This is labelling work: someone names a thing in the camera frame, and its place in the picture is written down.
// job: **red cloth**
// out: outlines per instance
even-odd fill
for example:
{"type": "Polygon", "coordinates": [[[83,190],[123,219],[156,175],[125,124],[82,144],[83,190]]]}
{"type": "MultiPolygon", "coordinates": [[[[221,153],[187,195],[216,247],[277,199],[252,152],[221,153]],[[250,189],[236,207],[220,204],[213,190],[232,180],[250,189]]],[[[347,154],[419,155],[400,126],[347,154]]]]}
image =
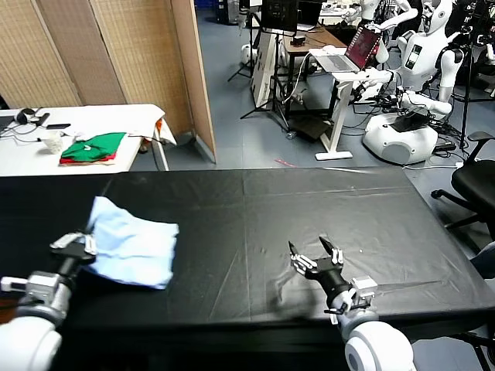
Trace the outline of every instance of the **red cloth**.
{"type": "Polygon", "coordinates": [[[115,160],[115,156],[117,155],[117,152],[115,152],[112,155],[109,155],[107,157],[100,158],[98,161],[95,162],[81,162],[81,161],[74,161],[71,158],[60,158],[59,164],[60,165],[92,165],[92,164],[97,164],[99,162],[106,162],[110,160],[115,160]]]}

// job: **black office chair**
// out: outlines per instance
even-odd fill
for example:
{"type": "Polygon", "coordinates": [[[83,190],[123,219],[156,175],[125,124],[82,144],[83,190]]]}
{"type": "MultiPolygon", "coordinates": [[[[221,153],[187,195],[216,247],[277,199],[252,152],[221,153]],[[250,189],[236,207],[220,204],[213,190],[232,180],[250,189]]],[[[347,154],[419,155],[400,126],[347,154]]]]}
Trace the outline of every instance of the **black office chair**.
{"type": "Polygon", "coordinates": [[[458,168],[452,174],[452,187],[465,199],[451,195],[444,189],[432,192],[432,197],[438,199],[442,196],[454,203],[476,213],[467,219],[450,223],[447,229],[466,226],[474,222],[486,223],[492,240],[495,240],[495,161],[475,161],[481,148],[495,137],[483,131],[477,131],[468,136],[470,141],[477,142],[476,147],[462,168],[458,168]]]}

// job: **white cup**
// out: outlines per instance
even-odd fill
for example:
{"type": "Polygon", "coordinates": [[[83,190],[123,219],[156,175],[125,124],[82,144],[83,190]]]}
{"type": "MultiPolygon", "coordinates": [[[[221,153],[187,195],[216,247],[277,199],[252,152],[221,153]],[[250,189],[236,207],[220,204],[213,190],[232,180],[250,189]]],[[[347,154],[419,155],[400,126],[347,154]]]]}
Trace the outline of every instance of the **white cup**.
{"type": "Polygon", "coordinates": [[[62,131],[46,131],[41,137],[41,141],[54,155],[63,149],[62,131]]]}

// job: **wooden partition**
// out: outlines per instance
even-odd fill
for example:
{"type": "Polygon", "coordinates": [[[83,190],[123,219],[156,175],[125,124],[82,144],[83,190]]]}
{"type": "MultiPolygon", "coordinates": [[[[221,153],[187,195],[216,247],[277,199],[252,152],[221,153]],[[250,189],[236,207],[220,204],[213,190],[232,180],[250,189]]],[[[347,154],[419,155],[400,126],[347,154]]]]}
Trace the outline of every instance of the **wooden partition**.
{"type": "Polygon", "coordinates": [[[151,103],[214,160],[193,0],[1,0],[10,108],[151,103]]]}

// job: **tripod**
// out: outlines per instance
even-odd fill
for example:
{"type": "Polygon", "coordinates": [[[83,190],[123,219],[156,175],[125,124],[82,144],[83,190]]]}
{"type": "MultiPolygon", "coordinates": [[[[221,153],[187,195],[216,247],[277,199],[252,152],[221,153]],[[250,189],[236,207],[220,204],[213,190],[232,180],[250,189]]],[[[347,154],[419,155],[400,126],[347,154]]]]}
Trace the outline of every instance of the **tripod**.
{"type": "Polygon", "coordinates": [[[244,120],[254,112],[275,112],[278,114],[278,116],[282,119],[283,124],[280,123],[280,121],[277,120],[277,124],[282,128],[283,131],[286,133],[287,139],[293,139],[295,137],[295,132],[291,131],[291,128],[287,122],[287,119],[285,118],[284,112],[282,110],[282,102],[278,100],[277,98],[277,87],[280,89],[282,96],[285,97],[286,92],[285,92],[285,87],[280,81],[280,77],[278,75],[278,69],[280,68],[278,64],[278,45],[280,43],[280,34],[275,33],[275,70],[274,74],[270,79],[270,91],[271,91],[271,98],[269,98],[265,103],[263,103],[259,107],[255,107],[253,110],[247,112],[243,116],[241,116],[241,120],[244,120]],[[269,104],[271,103],[271,109],[266,108],[269,104]]]}
{"type": "Polygon", "coordinates": [[[228,78],[228,80],[227,80],[228,83],[237,75],[244,76],[244,77],[247,77],[250,79],[253,77],[253,72],[254,72],[253,49],[258,48],[258,44],[260,42],[260,32],[258,32],[258,34],[256,35],[256,39],[254,40],[254,44],[253,44],[253,19],[256,19],[258,24],[261,24],[261,21],[258,18],[258,16],[256,15],[256,13],[251,12],[251,11],[247,14],[247,17],[248,17],[247,22],[249,22],[249,25],[250,25],[249,26],[249,46],[250,46],[249,62],[242,63],[241,67],[239,67],[239,70],[237,70],[232,76],[230,76],[228,78]],[[242,71],[245,68],[249,68],[249,75],[242,73],[242,71]]]}
{"type": "MultiPolygon", "coordinates": [[[[472,4],[471,6],[472,6],[472,10],[473,10],[473,12],[470,14],[471,18],[478,18],[479,19],[478,20],[479,24],[476,27],[477,30],[481,30],[482,27],[488,23],[490,25],[493,24],[491,22],[491,19],[490,20],[485,19],[486,10],[490,9],[491,6],[493,6],[492,2],[485,1],[485,0],[481,0],[481,1],[475,0],[475,5],[473,6],[473,4],[472,4]]],[[[471,32],[469,34],[469,42],[462,48],[466,54],[466,59],[467,59],[466,91],[464,93],[463,98],[458,98],[458,97],[456,97],[455,94],[452,95],[453,99],[464,103],[463,123],[461,126],[461,138],[459,141],[459,148],[461,149],[461,151],[463,151],[463,149],[465,148],[464,144],[466,143],[466,122],[467,122],[467,114],[468,114],[468,104],[470,102],[491,102],[491,101],[495,100],[495,98],[482,98],[482,99],[470,99],[469,98],[469,94],[471,91],[471,75],[473,72],[473,47],[475,45],[475,43],[474,43],[475,37],[478,39],[478,41],[485,39],[485,43],[488,43],[489,41],[493,41],[492,35],[490,35],[490,36],[483,35],[483,34],[479,34],[478,32],[474,32],[474,30],[471,30],[471,32]]]]}

